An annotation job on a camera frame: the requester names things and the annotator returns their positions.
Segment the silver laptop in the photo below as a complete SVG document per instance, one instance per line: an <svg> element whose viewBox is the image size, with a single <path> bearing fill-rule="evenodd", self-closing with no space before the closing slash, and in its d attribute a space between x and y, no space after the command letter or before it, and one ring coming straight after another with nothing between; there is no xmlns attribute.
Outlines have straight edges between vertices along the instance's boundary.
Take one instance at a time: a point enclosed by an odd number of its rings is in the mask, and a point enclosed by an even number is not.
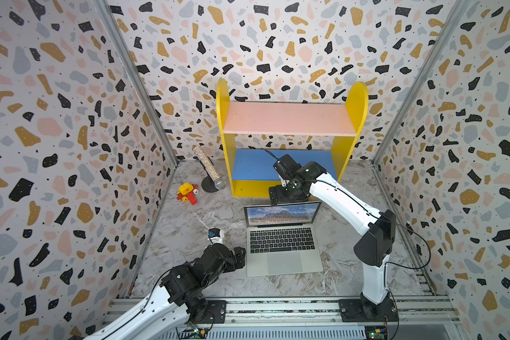
<svg viewBox="0 0 510 340"><path fill-rule="evenodd" d="M313 222L320 201L244 208L249 277L323 271Z"/></svg>

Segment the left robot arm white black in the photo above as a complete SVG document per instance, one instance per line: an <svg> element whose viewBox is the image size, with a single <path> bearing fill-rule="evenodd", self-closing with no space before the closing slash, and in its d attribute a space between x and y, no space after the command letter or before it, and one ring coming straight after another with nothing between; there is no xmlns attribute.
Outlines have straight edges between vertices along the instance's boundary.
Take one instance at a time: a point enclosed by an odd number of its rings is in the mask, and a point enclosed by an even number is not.
<svg viewBox="0 0 510 340"><path fill-rule="evenodd" d="M246 249L215 243L203 254L165 272L150 294L88 339L153 339L165 331L204 318L202 291L223 273L245 267Z"/></svg>

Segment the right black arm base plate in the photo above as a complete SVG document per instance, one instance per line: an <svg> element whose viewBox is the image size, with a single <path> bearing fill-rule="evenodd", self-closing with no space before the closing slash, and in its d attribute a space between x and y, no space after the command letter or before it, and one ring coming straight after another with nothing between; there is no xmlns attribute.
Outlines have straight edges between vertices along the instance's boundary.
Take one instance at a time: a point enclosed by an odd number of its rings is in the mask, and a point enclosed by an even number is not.
<svg viewBox="0 0 510 340"><path fill-rule="evenodd" d="M339 313L343 322L397 322L398 309L388 296L382 303L374 304L361 297L338 301Z"/></svg>

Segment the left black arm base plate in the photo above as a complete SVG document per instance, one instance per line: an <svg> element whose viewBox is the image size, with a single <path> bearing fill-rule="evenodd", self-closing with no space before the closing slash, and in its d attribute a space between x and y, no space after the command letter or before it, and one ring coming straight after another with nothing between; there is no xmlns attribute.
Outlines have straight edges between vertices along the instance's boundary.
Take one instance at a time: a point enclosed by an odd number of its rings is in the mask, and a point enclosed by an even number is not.
<svg viewBox="0 0 510 340"><path fill-rule="evenodd" d="M195 298L186 302L189 321L194 324L224 324L226 300L207 300Z"/></svg>

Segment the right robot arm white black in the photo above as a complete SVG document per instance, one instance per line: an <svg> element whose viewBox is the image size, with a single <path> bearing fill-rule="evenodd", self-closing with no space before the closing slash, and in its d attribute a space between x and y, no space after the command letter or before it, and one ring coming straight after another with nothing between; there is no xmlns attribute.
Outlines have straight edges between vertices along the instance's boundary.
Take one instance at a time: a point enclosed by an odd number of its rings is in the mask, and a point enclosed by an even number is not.
<svg viewBox="0 0 510 340"><path fill-rule="evenodd" d="M304 203L312 196L343 217L361 236L354 253L363 265L361 303L365 314L389 302L386 265L395 241L395 214L382 212L345 189L317 162L302 166L290 155L273 165L281 184L269 188L272 205Z"/></svg>

